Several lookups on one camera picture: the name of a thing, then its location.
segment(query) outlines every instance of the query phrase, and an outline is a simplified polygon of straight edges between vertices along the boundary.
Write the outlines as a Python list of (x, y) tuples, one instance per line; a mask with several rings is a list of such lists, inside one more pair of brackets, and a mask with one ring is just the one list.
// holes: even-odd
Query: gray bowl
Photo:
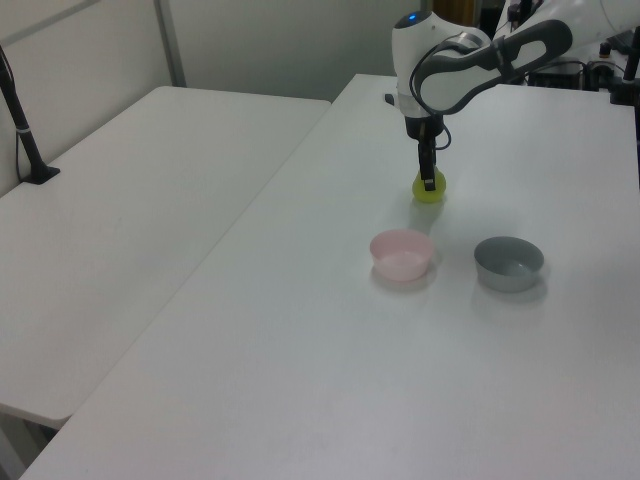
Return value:
[(474, 252), (478, 280), (499, 292), (522, 292), (538, 280), (544, 255), (538, 247), (514, 237), (493, 237)]

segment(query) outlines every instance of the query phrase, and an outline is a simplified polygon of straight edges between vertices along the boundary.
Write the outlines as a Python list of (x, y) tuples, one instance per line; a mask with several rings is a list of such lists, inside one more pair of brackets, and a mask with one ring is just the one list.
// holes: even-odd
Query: pink bowl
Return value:
[(406, 229), (376, 235), (369, 249), (376, 271), (395, 282), (409, 282), (424, 275), (435, 250), (424, 233)]

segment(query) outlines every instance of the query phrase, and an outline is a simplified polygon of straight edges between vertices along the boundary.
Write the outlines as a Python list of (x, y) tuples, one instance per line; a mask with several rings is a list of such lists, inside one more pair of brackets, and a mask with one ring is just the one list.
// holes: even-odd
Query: yellow ball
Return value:
[(420, 178), (420, 172), (413, 181), (413, 196), (422, 203), (436, 203), (442, 200), (444, 191), (447, 188), (447, 180), (444, 175), (436, 168), (436, 189), (433, 192), (427, 192), (424, 189), (424, 182)]

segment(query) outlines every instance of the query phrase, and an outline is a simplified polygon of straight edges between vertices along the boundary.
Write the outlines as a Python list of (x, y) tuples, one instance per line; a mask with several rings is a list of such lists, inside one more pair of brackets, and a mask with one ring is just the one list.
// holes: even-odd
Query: bowl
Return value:
[(427, 272), (433, 241), (415, 230), (387, 230), (369, 246), (375, 270), (394, 282), (410, 282)]
[(488, 238), (478, 244), (474, 256), (480, 283), (506, 293), (532, 287), (544, 264), (538, 247), (515, 237)]

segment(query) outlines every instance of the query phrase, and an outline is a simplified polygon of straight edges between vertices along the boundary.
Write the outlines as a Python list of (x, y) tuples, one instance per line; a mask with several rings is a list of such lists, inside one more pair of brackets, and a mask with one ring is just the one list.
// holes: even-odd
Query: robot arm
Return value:
[(407, 134), (418, 140), (423, 192), (437, 187), (435, 138), (444, 128), (442, 115), (459, 112), (480, 92), (572, 48), (637, 25), (638, 0), (546, 0), (515, 32), (493, 41), (431, 12), (400, 19), (392, 34), (397, 106)]

